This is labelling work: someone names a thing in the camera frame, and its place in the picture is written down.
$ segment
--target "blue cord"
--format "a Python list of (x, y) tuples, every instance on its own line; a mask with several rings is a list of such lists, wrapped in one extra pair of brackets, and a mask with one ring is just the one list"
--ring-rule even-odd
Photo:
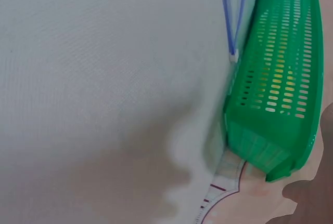
[(238, 37), (238, 32), (239, 32), (242, 16), (243, 16), (245, 0), (240, 1), (240, 9), (239, 9), (239, 15), (238, 15), (238, 21), (237, 21), (237, 27), (236, 27), (236, 33), (235, 33), (234, 39), (232, 37), (232, 24), (231, 24), (232, 16), (230, 15), (230, 12), (229, 12), (230, 10), (228, 8), (230, 1), (222, 0), (222, 2), (223, 2), (224, 13), (225, 13), (225, 23), (226, 23), (226, 28), (227, 28), (229, 53), (231, 55), (234, 55), (236, 53), (237, 37)]

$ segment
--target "oval hole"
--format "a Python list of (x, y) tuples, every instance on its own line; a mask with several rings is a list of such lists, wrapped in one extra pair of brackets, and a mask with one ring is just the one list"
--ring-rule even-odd
[(275, 109), (274, 108), (270, 108), (270, 107), (267, 107), (265, 110), (269, 111), (269, 112), (275, 112)]
[(297, 107), (296, 110), (301, 111), (301, 112), (305, 112), (305, 108), (302, 108), (302, 107)]
[(296, 114), (295, 116), (298, 117), (298, 118), (304, 118), (304, 115), (303, 114), (299, 114), (299, 113)]
[(287, 105), (287, 104), (282, 104), (282, 108), (285, 108), (285, 109), (291, 109), (291, 106)]
[(272, 99), (272, 100), (278, 100), (279, 98), (276, 97), (276, 96), (268, 96), (269, 99)]
[(272, 94), (279, 94), (280, 92), (278, 90), (270, 90), (270, 93), (272, 93)]
[(284, 98), (284, 99), (283, 99), (283, 102), (286, 102), (286, 103), (292, 103), (292, 100), (289, 99), (289, 98)]

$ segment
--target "basket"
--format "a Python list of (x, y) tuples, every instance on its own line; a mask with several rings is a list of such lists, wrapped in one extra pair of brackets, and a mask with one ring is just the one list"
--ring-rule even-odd
[(257, 0), (226, 101), (230, 149), (266, 181), (289, 176), (313, 148), (322, 91), (319, 0)]

